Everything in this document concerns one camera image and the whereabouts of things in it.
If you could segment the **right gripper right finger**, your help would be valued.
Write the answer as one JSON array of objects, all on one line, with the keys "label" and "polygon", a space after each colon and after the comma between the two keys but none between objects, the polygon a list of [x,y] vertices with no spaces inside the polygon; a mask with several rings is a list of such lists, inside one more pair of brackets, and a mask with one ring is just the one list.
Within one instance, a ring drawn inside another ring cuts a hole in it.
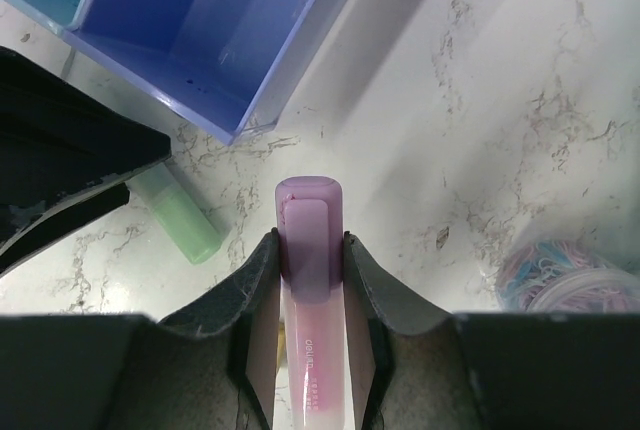
[{"label": "right gripper right finger", "polygon": [[346,234],[359,429],[635,429],[634,314],[448,313]]}]

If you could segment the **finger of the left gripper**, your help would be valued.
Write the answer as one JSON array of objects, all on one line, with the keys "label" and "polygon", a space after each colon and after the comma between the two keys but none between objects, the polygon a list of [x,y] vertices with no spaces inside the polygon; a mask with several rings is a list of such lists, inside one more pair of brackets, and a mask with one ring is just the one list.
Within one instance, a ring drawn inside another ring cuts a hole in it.
[{"label": "finger of the left gripper", "polygon": [[1,272],[127,204],[127,181],[170,154],[164,133],[2,48]]}]

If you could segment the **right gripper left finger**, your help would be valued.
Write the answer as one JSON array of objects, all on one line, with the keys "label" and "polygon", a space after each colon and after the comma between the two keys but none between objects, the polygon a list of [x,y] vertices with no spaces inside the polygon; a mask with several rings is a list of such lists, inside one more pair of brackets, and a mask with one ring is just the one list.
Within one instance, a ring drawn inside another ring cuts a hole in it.
[{"label": "right gripper left finger", "polygon": [[279,241],[160,321],[141,314],[1,321],[5,429],[269,429]]}]

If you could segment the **pink highlighter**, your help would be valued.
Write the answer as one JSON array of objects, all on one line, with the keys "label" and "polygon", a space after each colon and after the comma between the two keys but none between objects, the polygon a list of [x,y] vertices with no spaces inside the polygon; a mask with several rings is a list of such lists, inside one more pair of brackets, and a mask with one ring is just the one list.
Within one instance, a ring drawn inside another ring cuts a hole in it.
[{"label": "pink highlighter", "polygon": [[292,425],[345,427],[343,193],[326,176],[275,190]]}]

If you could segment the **purple drawer box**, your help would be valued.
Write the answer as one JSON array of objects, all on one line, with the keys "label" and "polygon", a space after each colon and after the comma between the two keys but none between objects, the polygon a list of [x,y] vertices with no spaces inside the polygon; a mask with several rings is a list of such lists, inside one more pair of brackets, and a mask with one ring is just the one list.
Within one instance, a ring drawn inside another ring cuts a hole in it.
[{"label": "purple drawer box", "polygon": [[347,0],[92,0],[65,40],[232,143],[273,129]]}]

